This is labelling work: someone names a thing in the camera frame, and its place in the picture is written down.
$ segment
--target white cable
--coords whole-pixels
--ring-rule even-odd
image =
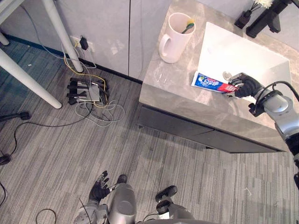
[[[95,125],[97,125],[97,126],[99,126],[99,127],[107,127],[107,126],[111,125],[112,123],[115,123],[115,122],[118,122],[118,121],[122,120],[122,119],[124,118],[125,114],[126,114],[125,109],[124,109],[121,105],[118,105],[118,104],[111,104],[113,101],[115,101],[115,100],[112,100],[112,101],[108,104],[108,106],[107,106],[106,108],[104,108],[104,110],[107,110],[108,113],[109,113],[109,114],[112,116],[112,118],[113,118],[113,115],[110,113],[110,110],[114,109],[115,107],[120,107],[120,108],[122,109],[122,112],[123,112],[123,116],[122,116],[120,119],[117,119],[117,120],[103,120],[103,119],[99,119],[99,118],[95,117],[93,114],[90,113],[90,115],[91,115],[93,118],[95,118],[96,120],[99,120],[99,121],[102,121],[102,122],[107,122],[106,125],[100,125],[100,124],[98,124],[97,122],[95,122],[95,121],[89,119],[88,117],[85,117],[85,116],[81,115],[81,114],[77,111],[77,108],[78,108],[79,106],[81,106],[81,104],[85,104],[85,108],[87,109],[88,112],[90,112],[90,110],[87,108],[86,104],[93,104],[93,103],[91,103],[91,102],[83,102],[83,103],[79,103],[79,104],[77,104],[76,107],[75,107],[75,113],[76,113],[79,117],[85,118],[85,119],[89,120],[90,122],[94,123]]]
[[[90,50],[90,48],[88,48],[87,51],[89,52],[90,58],[92,59],[92,63],[93,63],[93,67],[89,67],[89,69],[95,69],[95,68],[97,68],[97,66],[94,63],[94,58],[93,58],[93,55],[92,55],[92,51]]]
[[[63,59],[63,57],[59,57],[59,56],[53,54],[52,52],[50,52],[50,51],[43,45],[42,41],[41,41],[40,38],[39,38],[39,35],[38,35],[38,32],[37,32],[35,23],[33,22],[33,19],[32,19],[32,17],[30,16],[29,12],[26,10],[26,8],[25,8],[23,5],[20,5],[20,7],[25,11],[25,13],[27,14],[27,16],[29,17],[29,19],[30,19],[30,21],[31,21],[31,23],[32,23],[32,25],[33,25],[34,31],[35,31],[35,33],[36,33],[36,37],[37,37],[37,39],[38,39],[38,41],[39,41],[39,44],[44,48],[45,51],[47,51],[47,52],[48,52],[49,54],[51,54],[52,56],[54,56],[54,57],[56,57],[56,58],[59,58],[59,59]],[[68,60],[78,61],[78,62],[80,62],[80,63],[83,65],[83,63],[82,63],[81,61],[77,60],[77,59],[73,59],[73,58],[65,58],[65,59],[66,59],[66,61],[68,61]],[[96,65],[95,65],[94,62],[93,62],[93,65],[94,65],[94,67],[88,67],[88,68],[90,68],[90,69],[95,69],[95,68],[96,68]]]

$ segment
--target black cable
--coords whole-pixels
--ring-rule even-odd
[[[298,100],[298,102],[299,102],[299,95],[298,95],[298,93],[296,92],[296,90],[294,89],[294,87],[291,86],[291,84],[289,84],[289,83],[286,82],[286,81],[277,81],[277,82],[274,82],[273,87],[276,86],[276,85],[279,84],[279,83],[281,83],[281,84],[285,84],[286,86],[288,86],[288,87],[290,88],[290,90],[293,92],[293,94],[294,94],[294,96],[296,97],[296,99]]]
[[[270,86],[272,86],[273,90],[274,90],[274,86],[276,86],[277,84],[285,84],[286,86],[288,86],[290,88],[290,90],[293,92],[294,96],[296,97],[296,99],[298,100],[299,102],[299,95],[298,93],[296,92],[296,90],[294,89],[294,87],[292,87],[291,84],[289,84],[288,82],[286,81],[277,81],[277,82],[273,82],[271,83],[270,85],[266,86],[262,91],[261,93],[258,95],[257,99],[256,99],[256,106],[259,104],[259,101],[260,101],[260,98],[262,96],[262,94],[266,91],[266,89],[268,89]]]
[[[145,220],[147,217],[149,217],[149,216],[153,216],[153,215],[159,215],[159,214],[158,214],[158,213],[149,214],[149,215],[147,215],[146,217],[144,217],[144,219],[143,219],[142,221],[144,222],[144,220]]]
[[[3,192],[4,192],[4,198],[3,198],[2,202],[0,203],[0,207],[1,207],[1,205],[4,203],[4,201],[5,201],[5,198],[6,198],[6,191],[5,191],[5,187],[2,185],[2,183],[1,183],[1,182],[0,182],[0,186],[2,187],[2,189],[3,189]]]
[[[43,212],[43,211],[51,211],[51,212],[53,212],[54,217],[55,217],[54,224],[56,224],[56,220],[57,220],[56,212],[55,212],[54,210],[52,210],[52,209],[42,209],[42,210],[40,210],[40,211],[37,213],[37,215],[36,215],[36,224],[38,224],[38,223],[37,223],[37,218],[38,218],[39,214],[40,214],[41,212]]]
[[[18,143],[17,143],[16,133],[17,133],[17,130],[18,130],[22,125],[24,125],[24,124],[33,124],[33,125],[38,125],[38,126],[42,126],[42,127],[65,127],[65,126],[69,126],[69,125],[74,125],[74,124],[76,124],[76,123],[78,123],[78,122],[84,120],[85,118],[87,118],[87,117],[89,116],[90,113],[91,113],[91,112],[89,111],[89,113],[88,113],[85,117],[83,117],[83,118],[81,118],[81,119],[79,119],[79,120],[77,120],[77,121],[75,121],[75,122],[66,124],[66,125],[54,125],[54,126],[52,126],[52,125],[43,125],[43,124],[39,124],[39,123],[36,123],[36,122],[31,122],[31,121],[28,121],[28,122],[24,122],[24,123],[19,124],[19,125],[16,127],[16,129],[14,130],[14,142],[15,142],[15,146],[14,146],[14,150],[13,150],[13,152],[12,152],[10,155],[12,155],[13,153],[15,153],[15,151],[16,151],[16,149],[17,149],[17,144],[18,144]]]
[[[90,220],[90,217],[89,217],[89,215],[88,215],[88,213],[87,213],[87,211],[86,211],[86,208],[85,208],[85,206],[83,205],[83,203],[82,203],[82,201],[81,201],[81,198],[79,198],[79,200],[80,200],[80,202],[81,202],[81,204],[82,204],[82,206],[83,206],[83,208],[84,208],[84,210],[85,210],[85,212],[86,212],[86,214],[87,214],[87,217],[88,217],[88,219],[89,219],[89,223],[92,224],[92,222],[91,222],[91,220]]]

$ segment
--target black faucet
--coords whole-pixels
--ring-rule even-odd
[[[246,34],[252,38],[262,31],[267,25],[273,33],[280,32],[280,22],[278,14],[284,10],[293,0],[274,0],[272,6],[265,11],[246,28]]]

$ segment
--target marble countertop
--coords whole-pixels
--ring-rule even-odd
[[[182,12],[194,18],[197,28],[180,60],[169,64],[160,58],[158,44],[165,33],[167,19],[174,12]],[[222,94],[191,86],[198,66],[207,21],[288,58],[292,85],[298,91],[299,52],[295,49],[263,33],[252,39],[243,30],[234,26],[233,19],[197,1],[174,0],[168,9],[157,47],[148,66],[139,101],[243,138],[288,151],[274,128],[274,122],[265,113],[257,118],[251,115],[248,111],[248,101],[227,98]],[[299,111],[297,102],[294,103],[294,107]]]

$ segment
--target table leg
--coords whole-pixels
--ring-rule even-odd
[[[18,79],[21,83],[47,101],[51,106],[59,109],[62,104],[49,94],[38,82],[28,75],[16,62],[0,49],[0,66]]]
[[[3,45],[9,45],[9,41],[8,39],[6,39],[6,37],[0,32],[0,42],[3,44]]]
[[[75,66],[75,69],[77,70],[77,72],[83,72],[82,65],[78,61],[77,54],[76,54],[74,47],[69,39],[69,36],[67,35],[67,32],[65,31],[64,25],[60,19],[60,16],[58,14],[58,11],[55,7],[53,0],[42,0],[42,2],[46,8],[48,16],[57,32],[62,44],[64,45],[64,48],[66,49],[66,52],[68,53],[70,58],[74,59],[74,60],[72,60],[72,62],[73,62],[73,65]]]

